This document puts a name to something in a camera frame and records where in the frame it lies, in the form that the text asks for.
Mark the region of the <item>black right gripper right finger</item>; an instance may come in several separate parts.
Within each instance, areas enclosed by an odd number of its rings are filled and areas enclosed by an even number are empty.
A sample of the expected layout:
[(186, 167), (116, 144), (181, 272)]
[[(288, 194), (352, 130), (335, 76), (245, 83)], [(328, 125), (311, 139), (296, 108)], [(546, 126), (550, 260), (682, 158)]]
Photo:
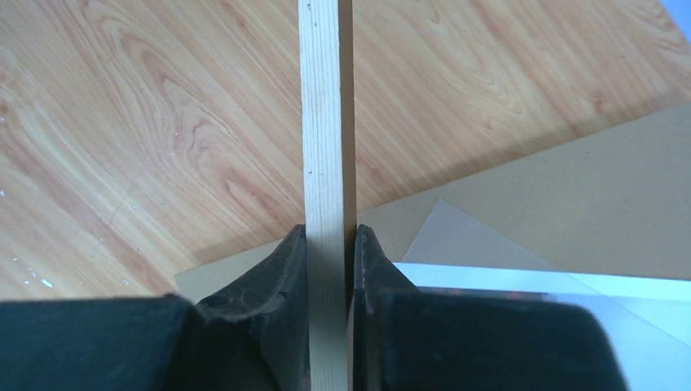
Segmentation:
[(403, 344), (388, 336), (385, 296), (419, 289), (389, 260), (375, 231), (358, 226), (354, 241), (354, 284), (350, 304), (352, 390), (418, 390), (419, 375), (396, 360)]

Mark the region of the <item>clear acrylic sheet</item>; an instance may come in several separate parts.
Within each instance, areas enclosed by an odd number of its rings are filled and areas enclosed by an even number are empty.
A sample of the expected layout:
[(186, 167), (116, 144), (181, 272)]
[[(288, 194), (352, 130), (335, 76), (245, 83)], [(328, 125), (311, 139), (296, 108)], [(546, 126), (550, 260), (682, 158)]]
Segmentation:
[(588, 310), (630, 390), (690, 388), (690, 283), (568, 272), (439, 200), (397, 263), (416, 286)]

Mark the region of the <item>light wooden picture frame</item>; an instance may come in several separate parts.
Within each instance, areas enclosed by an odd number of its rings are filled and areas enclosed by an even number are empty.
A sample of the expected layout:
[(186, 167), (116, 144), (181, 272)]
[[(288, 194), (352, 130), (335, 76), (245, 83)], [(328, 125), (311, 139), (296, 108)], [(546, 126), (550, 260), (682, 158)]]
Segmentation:
[(310, 387), (347, 390), (357, 219), (353, 7), (300, 1), (297, 9)]

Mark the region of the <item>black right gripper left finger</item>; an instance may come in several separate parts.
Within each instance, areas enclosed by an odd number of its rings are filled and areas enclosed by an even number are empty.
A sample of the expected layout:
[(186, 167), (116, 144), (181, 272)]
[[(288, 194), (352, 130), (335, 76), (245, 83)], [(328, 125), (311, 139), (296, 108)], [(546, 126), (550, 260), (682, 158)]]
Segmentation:
[(303, 390), (308, 359), (305, 227), (202, 299), (195, 361), (208, 390)]

